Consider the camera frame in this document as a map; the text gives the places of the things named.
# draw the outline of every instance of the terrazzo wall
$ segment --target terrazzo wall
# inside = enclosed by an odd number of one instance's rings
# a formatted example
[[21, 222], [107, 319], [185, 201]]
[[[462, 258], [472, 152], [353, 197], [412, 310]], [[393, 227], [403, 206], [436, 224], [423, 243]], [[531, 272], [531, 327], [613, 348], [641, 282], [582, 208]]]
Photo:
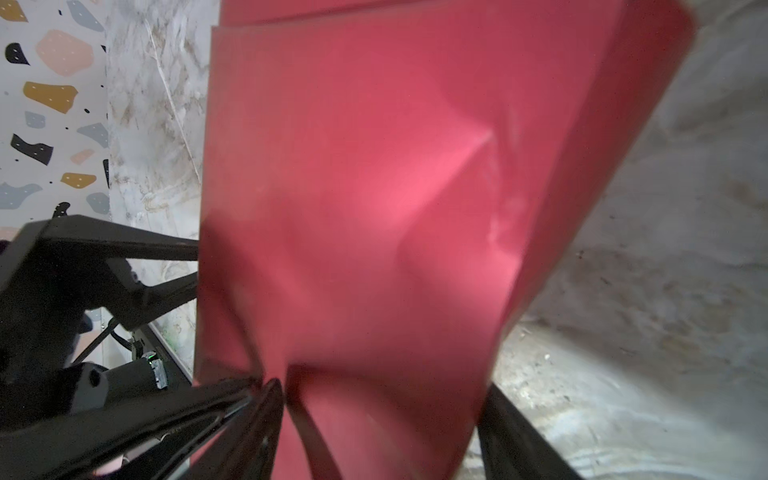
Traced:
[[104, 0], [0, 0], [0, 239], [109, 218]]

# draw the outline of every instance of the red surface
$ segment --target red surface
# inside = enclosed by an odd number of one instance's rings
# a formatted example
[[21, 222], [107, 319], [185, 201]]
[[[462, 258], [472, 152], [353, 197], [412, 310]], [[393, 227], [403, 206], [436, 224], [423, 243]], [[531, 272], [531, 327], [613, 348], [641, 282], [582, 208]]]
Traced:
[[380, 3], [224, 0], [213, 35], [195, 368], [286, 383], [274, 478], [451, 477], [694, 30], [661, 0]]

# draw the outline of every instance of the marble surface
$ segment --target marble surface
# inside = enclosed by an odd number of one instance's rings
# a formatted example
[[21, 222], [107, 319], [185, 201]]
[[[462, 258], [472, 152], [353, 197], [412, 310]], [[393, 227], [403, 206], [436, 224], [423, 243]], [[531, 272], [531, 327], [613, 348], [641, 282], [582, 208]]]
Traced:
[[[702, 29], [494, 378], [585, 478], [763, 478], [768, 5]], [[114, 221], [197, 235], [215, 0], [109, 7]], [[147, 283], [193, 263], [137, 265]], [[160, 329], [191, 367], [194, 306]], [[483, 478], [473, 441], [458, 478]]]

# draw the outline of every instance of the black cable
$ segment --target black cable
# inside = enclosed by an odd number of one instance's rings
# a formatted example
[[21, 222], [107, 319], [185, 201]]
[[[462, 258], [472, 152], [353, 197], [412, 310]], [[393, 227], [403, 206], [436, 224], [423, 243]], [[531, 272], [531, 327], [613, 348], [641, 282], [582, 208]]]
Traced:
[[112, 320], [109, 321], [107, 324], [107, 328], [101, 331], [101, 333], [98, 334], [96, 338], [94, 338], [94, 341], [89, 343], [87, 347], [85, 347], [85, 350], [80, 352], [80, 355], [78, 355], [78, 358], [74, 359], [74, 362], [72, 362], [72, 366], [75, 366], [85, 360], [85, 357], [91, 355], [91, 352], [93, 352], [99, 343], [103, 342], [107, 336], [109, 336], [110, 333], [114, 331], [114, 329], [120, 324], [118, 322], [118, 319], [116, 317], [112, 317]]
[[124, 349], [128, 350], [129, 352], [133, 352], [133, 349], [131, 348], [131, 342], [127, 341], [115, 332], [110, 332], [109, 334], [113, 339], [115, 339], [115, 341], [120, 343]]

